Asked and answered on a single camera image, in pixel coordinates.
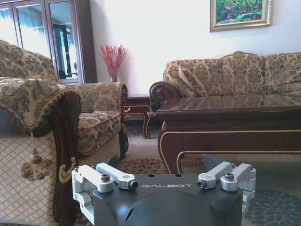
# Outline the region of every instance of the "tassel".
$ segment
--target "tassel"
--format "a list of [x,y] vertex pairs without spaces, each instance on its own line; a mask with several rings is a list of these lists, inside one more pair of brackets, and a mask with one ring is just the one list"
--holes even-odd
[[48,176],[52,170],[52,161],[49,159],[43,159],[39,156],[37,148],[34,145],[33,133],[31,132],[32,137],[32,152],[31,152],[31,161],[25,162],[21,167],[21,176],[30,181],[42,180],[45,176]]

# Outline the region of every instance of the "vase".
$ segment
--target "vase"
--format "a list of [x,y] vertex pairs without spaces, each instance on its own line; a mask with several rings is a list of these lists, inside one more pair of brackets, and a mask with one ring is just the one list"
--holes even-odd
[[109,71],[108,70],[108,74],[109,74],[109,78],[110,78],[110,82],[117,82],[117,71]]

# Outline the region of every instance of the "floral upholstered sofa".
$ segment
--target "floral upholstered sofa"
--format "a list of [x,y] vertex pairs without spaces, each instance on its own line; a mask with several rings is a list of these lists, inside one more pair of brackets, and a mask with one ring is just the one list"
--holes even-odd
[[71,171],[127,151],[122,83],[66,87],[51,60],[0,40],[0,223],[73,225]]
[[298,94],[301,52],[258,56],[241,51],[221,59],[169,62],[164,81],[150,88],[153,100],[248,94]]

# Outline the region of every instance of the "picture frame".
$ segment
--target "picture frame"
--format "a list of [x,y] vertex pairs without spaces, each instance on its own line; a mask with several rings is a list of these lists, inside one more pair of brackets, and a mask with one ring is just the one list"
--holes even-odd
[[270,26],[272,0],[210,0],[210,31]]

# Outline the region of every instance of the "glass cabinet door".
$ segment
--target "glass cabinet door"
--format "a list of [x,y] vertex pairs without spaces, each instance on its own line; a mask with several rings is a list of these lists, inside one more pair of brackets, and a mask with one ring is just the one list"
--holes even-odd
[[18,45],[11,4],[0,5],[0,40]]
[[78,59],[74,36],[74,24],[72,23],[70,1],[48,0],[46,11],[48,15],[49,33],[52,53],[55,56],[54,63],[58,79],[63,83],[78,82]]
[[43,0],[13,3],[15,21],[19,26],[17,36],[22,47],[28,51],[51,57]]

